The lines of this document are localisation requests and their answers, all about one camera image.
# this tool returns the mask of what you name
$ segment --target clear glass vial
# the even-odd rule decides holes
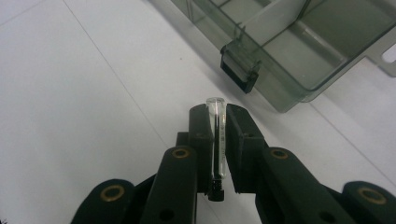
[[[224,99],[214,97],[206,100],[206,107],[210,117],[213,141],[213,180],[221,180],[226,176],[225,170],[225,124],[226,103]]]

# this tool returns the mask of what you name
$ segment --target white surface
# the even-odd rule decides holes
[[[235,87],[180,12],[157,10],[168,2],[24,3],[0,7],[1,220],[68,223],[97,184],[138,184],[188,130],[189,109],[211,96],[248,109],[268,143],[324,185],[366,180],[396,194],[396,78],[368,61],[277,114]],[[231,178],[224,188],[225,203],[198,197],[198,223],[260,223],[252,195],[234,194]]]

